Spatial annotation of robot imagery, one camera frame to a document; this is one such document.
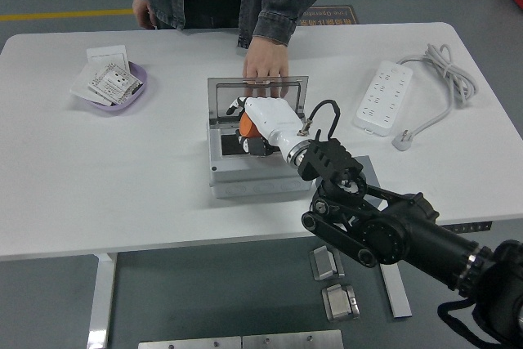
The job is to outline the person's right hand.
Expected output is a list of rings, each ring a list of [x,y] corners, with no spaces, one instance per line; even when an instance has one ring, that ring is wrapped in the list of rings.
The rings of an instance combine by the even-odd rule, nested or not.
[[[157,20],[149,0],[132,0],[132,11],[137,24],[147,30],[157,29]]]

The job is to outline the person's left hand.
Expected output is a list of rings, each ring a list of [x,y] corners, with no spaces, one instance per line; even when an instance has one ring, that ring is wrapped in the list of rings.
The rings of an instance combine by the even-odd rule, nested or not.
[[[288,47],[275,40],[253,37],[244,58],[244,78],[288,77]]]

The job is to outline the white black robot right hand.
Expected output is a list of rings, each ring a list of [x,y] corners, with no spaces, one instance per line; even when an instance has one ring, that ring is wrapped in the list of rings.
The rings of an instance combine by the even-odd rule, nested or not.
[[[296,165],[297,156],[309,145],[301,134],[304,126],[289,103],[282,98],[238,97],[229,106],[227,115],[243,108],[261,135],[278,147],[289,165]]]

